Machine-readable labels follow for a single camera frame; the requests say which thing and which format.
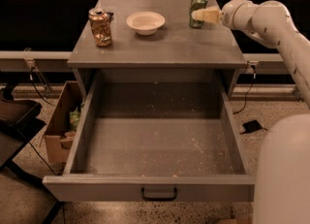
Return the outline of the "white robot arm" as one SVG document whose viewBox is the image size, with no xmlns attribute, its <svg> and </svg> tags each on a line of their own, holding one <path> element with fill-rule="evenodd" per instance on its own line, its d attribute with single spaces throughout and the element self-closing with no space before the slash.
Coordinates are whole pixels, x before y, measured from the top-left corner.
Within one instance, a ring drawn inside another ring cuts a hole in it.
<svg viewBox="0 0 310 224">
<path fill-rule="evenodd" d="M 191 13 L 195 20 L 222 23 L 278 51 L 304 103 L 310 107 L 310 43 L 288 8 L 267 0 L 231 0 L 222 8 Z M 277 121 L 262 141 L 255 178 L 252 224 L 310 224 L 310 114 Z"/>
</svg>

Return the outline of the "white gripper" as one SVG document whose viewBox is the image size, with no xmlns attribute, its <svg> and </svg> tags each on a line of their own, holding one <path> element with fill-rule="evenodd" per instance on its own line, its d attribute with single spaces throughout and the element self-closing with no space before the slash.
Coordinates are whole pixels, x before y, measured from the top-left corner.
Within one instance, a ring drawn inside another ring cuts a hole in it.
<svg viewBox="0 0 310 224">
<path fill-rule="evenodd" d="M 208 7 L 195 10 L 191 13 L 194 20 L 208 23 L 222 23 L 231 30 L 242 30 L 245 27 L 244 5 L 245 0 L 232 0 L 224 5 L 222 11 L 218 7 Z"/>
</svg>

